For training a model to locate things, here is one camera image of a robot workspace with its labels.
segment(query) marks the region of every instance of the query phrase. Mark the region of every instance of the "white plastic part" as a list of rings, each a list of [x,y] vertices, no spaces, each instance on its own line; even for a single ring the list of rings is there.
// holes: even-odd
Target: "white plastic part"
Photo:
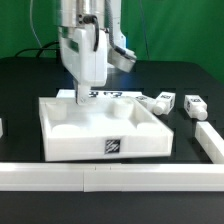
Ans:
[[[209,122],[197,122],[195,137],[213,163],[224,163],[224,140]]]
[[[207,104],[198,95],[186,95],[184,109],[190,118],[197,118],[204,121],[208,117]]]
[[[99,91],[99,90],[90,90],[90,96],[94,96],[96,98],[115,98],[115,97],[138,97],[141,96],[141,92],[132,92],[132,91]],[[74,90],[71,89],[60,89],[56,98],[74,98]]]
[[[55,119],[53,107],[57,110],[62,101],[66,118],[63,114]],[[79,106],[71,98],[40,98],[40,120],[47,161],[171,153],[173,132],[132,98],[97,98],[89,106]]]
[[[63,38],[60,33],[63,64],[80,85],[104,86],[106,83],[107,39],[104,31],[100,30],[96,52],[93,51],[94,43],[93,25],[85,25],[85,29],[74,29],[72,40]]]
[[[175,93],[162,92],[156,98],[156,105],[153,107],[153,112],[156,115],[169,114],[175,104]]]
[[[3,128],[2,128],[2,119],[0,118],[0,138],[3,135]]]
[[[224,165],[0,163],[1,191],[224,191]]]
[[[153,108],[156,105],[156,100],[148,96],[140,95],[136,97],[136,100],[142,104],[148,111],[153,112]]]

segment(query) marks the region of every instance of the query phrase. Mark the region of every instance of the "black table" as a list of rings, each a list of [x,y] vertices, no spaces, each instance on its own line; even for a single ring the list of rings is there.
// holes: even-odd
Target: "black table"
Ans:
[[[72,89],[71,75],[54,59],[5,58],[0,60],[0,83],[0,161],[44,163],[38,98]],[[204,99],[207,120],[223,137],[224,86],[198,65],[137,62],[131,74],[110,75],[102,89],[142,91],[150,97],[176,93],[175,108],[159,117],[175,133],[172,155],[113,162],[211,163],[194,139],[196,120],[184,111],[184,96]],[[223,223],[223,206],[224,194],[215,192],[0,192],[2,223]]]

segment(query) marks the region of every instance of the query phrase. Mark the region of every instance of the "black label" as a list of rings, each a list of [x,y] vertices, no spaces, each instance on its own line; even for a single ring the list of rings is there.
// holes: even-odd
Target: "black label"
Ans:
[[[136,97],[136,99],[138,99],[138,100],[147,100],[147,97],[145,97],[145,96],[138,96],[138,97]]]
[[[120,152],[121,140],[112,139],[106,141],[105,154],[119,153]]]
[[[201,102],[201,100],[200,99],[191,99],[191,102],[193,102],[193,103],[199,103],[199,102]]]
[[[189,112],[190,111],[190,107],[191,107],[191,104],[189,101],[187,101],[187,111]]]
[[[162,95],[160,98],[170,99],[171,96]]]
[[[91,97],[91,98],[96,98],[98,95],[99,95],[98,91],[91,91],[89,93],[89,97]]]
[[[118,97],[121,97],[123,93],[122,92],[104,92],[103,94],[111,98],[118,98]]]

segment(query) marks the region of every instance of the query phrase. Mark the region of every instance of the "small white block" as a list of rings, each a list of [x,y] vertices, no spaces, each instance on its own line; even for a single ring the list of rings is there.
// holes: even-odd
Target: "small white block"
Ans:
[[[198,95],[186,95],[184,109],[191,118],[204,121],[208,117],[207,104]]]
[[[2,129],[2,119],[0,118],[0,138],[3,135],[3,129]]]
[[[208,122],[197,122],[195,138],[215,164],[224,164],[224,140]]]
[[[136,100],[150,112],[153,111],[153,108],[156,105],[156,100],[148,96],[138,96],[136,97]]]
[[[175,95],[175,93],[162,92],[156,98],[157,103],[153,108],[153,112],[156,115],[169,114],[175,104]]]

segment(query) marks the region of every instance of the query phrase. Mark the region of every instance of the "green backdrop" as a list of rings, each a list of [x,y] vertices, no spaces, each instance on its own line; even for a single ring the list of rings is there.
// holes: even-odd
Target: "green backdrop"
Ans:
[[[30,0],[0,0],[0,57],[38,47],[29,24]],[[150,60],[188,61],[224,82],[223,0],[142,0]],[[139,60],[148,60],[139,0],[123,0],[122,31]],[[57,39],[54,0],[34,0],[42,44]]]

